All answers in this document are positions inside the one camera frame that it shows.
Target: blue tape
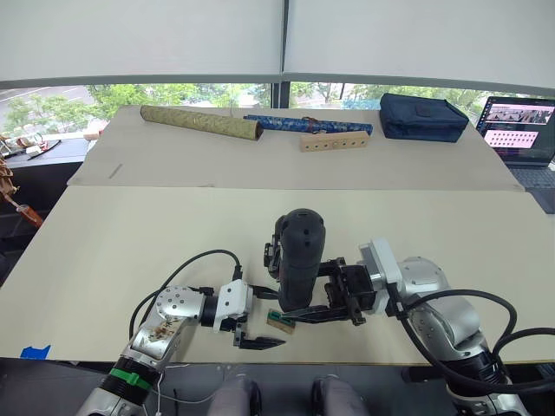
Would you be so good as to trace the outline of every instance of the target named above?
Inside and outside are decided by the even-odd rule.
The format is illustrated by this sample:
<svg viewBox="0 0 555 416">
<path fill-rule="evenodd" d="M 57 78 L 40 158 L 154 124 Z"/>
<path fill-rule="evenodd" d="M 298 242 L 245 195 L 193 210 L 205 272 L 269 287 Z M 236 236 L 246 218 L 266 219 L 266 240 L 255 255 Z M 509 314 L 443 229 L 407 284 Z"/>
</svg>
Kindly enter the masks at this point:
<svg viewBox="0 0 555 416">
<path fill-rule="evenodd" d="M 28 360 L 45 360 L 46 356 L 49 354 L 50 345 L 43 349 L 26 347 L 22 350 L 19 358 L 26 358 Z"/>
</svg>

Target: black cable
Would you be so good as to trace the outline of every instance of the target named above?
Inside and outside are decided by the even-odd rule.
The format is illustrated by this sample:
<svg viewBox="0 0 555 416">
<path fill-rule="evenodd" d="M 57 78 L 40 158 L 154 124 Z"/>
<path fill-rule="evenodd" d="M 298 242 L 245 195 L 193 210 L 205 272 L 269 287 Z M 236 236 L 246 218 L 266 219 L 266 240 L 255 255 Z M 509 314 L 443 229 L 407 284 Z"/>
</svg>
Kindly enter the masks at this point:
<svg viewBox="0 0 555 416">
<path fill-rule="evenodd" d="M 147 319 L 148 314 L 150 313 L 151 309 L 154 306 L 154 303 L 156 302 L 156 297 L 158 297 L 158 295 L 160 294 L 160 292 L 162 290 L 164 290 L 166 288 L 166 286 L 178 275 L 178 273 L 180 271 L 182 271 L 186 266 L 188 266 L 189 264 L 191 264 L 192 262 L 205 257 L 205 256 L 209 256 L 211 254 L 226 254 L 227 256 L 231 257 L 233 259 L 233 261 L 235 262 L 235 269 L 233 271 L 233 280 L 235 280 L 236 278 L 241 278 L 241 262 L 239 261 L 238 257 L 235 256 L 234 253 L 232 253 L 229 250 L 222 250 L 222 249 L 216 249 L 216 250 L 209 250 L 209 251 L 205 251 L 203 253 L 197 254 L 194 257 L 191 257 L 190 259 L 188 259 L 186 262 L 184 262 L 183 264 L 180 265 L 180 267 L 178 267 L 171 275 L 170 277 L 168 277 L 166 279 L 165 282 L 162 283 L 162 285 L 160 286 L 160 288 L 156 291 L 154 291 L 153 293 L 151 293 L 149 296 L 147 296 L 145 299 L 143 299 L 139 306 L 137 306 L 137 308 L 135 308 L 135 311 L 133 312 L 133 315 L 131 316 L 131 320 L 129 322 L 129 339 L 131 339 L 133 337 L 133 333 L 134 333 L 134 326 L 135 326 L 135 319 L 137 317 L 137 314 L 139 313 L 139 309 L 146 303 L 148 302 L 148 299 L 152 298 L 152 301 L 150 302 L 150 304 L 148 305 L 147 310 L 145 311 L 145 313 L 142 316 L 142 319 L 140 320 L 140 323 L 144 323 L 144 321 Z"/>
<path fill-rule="evenodd" d="M 393 301 L 392 303 L 394 305 L 401 301 L 399 293 L 397 292 L 395 287 L 391 287 L 388 291 L 389 291 L 389 296 L 391 297 Z M 405 311 L 407 311 L 407 310 L 416 308 L 417 306 L 430 300 L 439 299 L 441 297 L 446 297 L 446 296 L 460 296 L 460 295 L 470 296 L 471 293 L 472 293 L 472 296 L 478 296 L 478 297 L 485 297 L 483 295 L 486 295 L 488 296 L 486 297 L 486 299 L 489 299 L 491 297 L 492 299 L 490 300 L 494 302 L 500 300 L 500 302 L 498 303 L 505 306 L 507 310 L 510 311 L 509 312 L 510 319 L 509 319 L 509 324 L 507 325 L 507 329 L 510 329 L 511 331 L 514 329 L 514 324 L 516 323 L 516 310 L 514 309 L 514 307 L 505 299 L 502 299 L 496 295 L 492 295 L 487 292 L 480 292 L 479 290 L 470 290 L 470 289 L 445 290 L 442 292 L 437 292 L 428 296 L 424 296 L 423 298 L 411 303 L 410 305 L 406 305 L 406 306 L 403 305 L 403 307 L 405 308 Z M 398 319 L 399 321 L 401 321 L 402 327 L 405 329 L 405 332 L 407 333 L 410 340 L 414 343 L 416 349 L 418 349 L 420 354 L 422 354 L 430 364 L 440 369 L 443 372 L 443 374 L 446 376 L 446 378 L 448 378 L 451 381 L 457 382 L 465 387 L 475 389 L 475 390 L 484 390 L 484 391 L 489 391 L 493 393 L 507 393 L 507 394 L 543 393 L 543 392 L 551 391 L 555 387 L 555 377 L 549 377 L 544 380 L 530 381 L 526 383 L 497 384 L 497 383 L 489 383 L 481 380 L 471 379 L 469 377 L 461 375 L 455 372 L 454 370 L 452 370 L 451 368 L 449 368 L 448 366 L 446 366 L 445 364 L 443 364 L 443 362 L 436 359 L 428 351 L 426 346 L 424 346 L 424 344 L 420 340 L 420 337 L 416 334 L 416 332 L 413 330 L 410 323 L 408 322 L 408 316 L 406 314 L 398 315 Z M 502 336 L 499 339 L 498 343 L 501 343 L 502 340 L 504 340 L 508 336 L 510 335 L 506 335 L 505 337 Z"/>
<path fill-rule="evenodd" d="M 517 324 L 517 309 L 515 309 L 514 306 L 511 303 L 509 303 L 508 301 L 506 301 L 502 297 L 496 296 L 492 293 L 483 292 L 481 290 L 472 290 L 472 289 L 443 290 L 441 292 L 436 292 L 436 293 L 432 293 L 431 295 L 421 297 L 420 299 L 410 303 L 409 305 L 404 305 L 404 307 L 405 307 L 405 310 L 411 310 L 411 309 L 414 309 L 414 308 L 416 308 L 416 307 L 418 307 L 418 306 L 420 306 L 423 303 L 426 303 L 428 301 L 433 301 L 434 299 L 440 299 L 442 297 L 449 297 L 449 296 L 482 297 L 484 299 L 495 302 L 495 303 L 501 305 L 502 307 L 504 307 L 507 310 L 507 312 L 509 313 L 509 322 L 507 323 L 505 331 L 503 331 L 503 334 L 501 334 L 501 337 L 499 339 L 511 334 L 512 331 L 514 330 L 514 327 Z"/>
<path fill-rule="evenodd" d="M 498 357 L 500 354 L 501 349 L 508 344 L 509 342 L 513 342 L 518 340 L 519 338 L 524 338 L 526 336 L 533 336 L 533 335 L 555 335 L 555 328 L 529 328 L 529 329 L 522 329 L 521 331 L 517 331 L 513 334 L 509 334 L 501 338 L 493 347 L 492 354 L 495 357 Z"/>
</svg>

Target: beige table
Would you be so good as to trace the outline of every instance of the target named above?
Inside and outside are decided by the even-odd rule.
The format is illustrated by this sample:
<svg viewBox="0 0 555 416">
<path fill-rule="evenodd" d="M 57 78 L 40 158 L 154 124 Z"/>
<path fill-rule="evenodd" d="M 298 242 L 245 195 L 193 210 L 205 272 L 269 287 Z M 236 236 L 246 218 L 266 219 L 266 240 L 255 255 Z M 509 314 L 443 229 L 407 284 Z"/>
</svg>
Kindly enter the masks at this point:
<svg viewBox="0 0 555 416">
<path fill-rule="evenodd" d="M 471 125 L 457 143 L 442 143 L 386 139 L 377 111 L 232 110 L 244 114 L 370 123 L 374 132 L 364 148 L 301 153 L 300 133 L 266 130 L 255 142 L 146 122 L 139 107 L 122 107 L 69 184 L 523 191 Z"/>
<path fill-rule="evenodd" d="M 518 328 L 552 326 L 555 242 L 550 218 L 524 192 L 278 191 L 71 186 L 0 289 L 0 355 L 51 345 L 49 359 L 114 361 L 127 342 L 136 303 L 184 260 L 233 250 L 249 283 L 276 287 L 262 264 L 275 220 L 309 207 L 325 219 L 324 259 L 360 258 L 357 245 L 385 237 L 398 261 L 434 260 L 454 288 L 505 297 Z M 230 281 L 232 263 L 208 257 L 177 284 Z M 322 283 L 315 302 L 323 301 Z M 506 324 L 498 306 L 472 300 L 490 343 Z M 198 327 L 177 361 L 423 363 L 394 318 L 299 324 L 287 335 L 265 324 L 275 301 L 256 301 L 250 335 L 287 342 L 267 351 L 232 346 L 232 335 Z M 523 340 L 506 361 L 554 360 L 553 340 Z"/>
</svg>

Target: blue fabric bag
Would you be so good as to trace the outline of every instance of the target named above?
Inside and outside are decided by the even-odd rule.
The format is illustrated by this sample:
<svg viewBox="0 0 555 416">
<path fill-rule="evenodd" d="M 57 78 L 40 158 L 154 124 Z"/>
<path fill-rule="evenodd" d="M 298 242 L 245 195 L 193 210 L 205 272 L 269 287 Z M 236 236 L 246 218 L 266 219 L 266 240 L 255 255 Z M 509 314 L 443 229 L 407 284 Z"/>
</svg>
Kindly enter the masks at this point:
<svg viewBox="0 0 555 416">
<path fill-rule="evenodd" d="M 468 118 L 447 100 L 384 94 L 380 121 L 390 139 L 456 142 Z"/>
</svg>

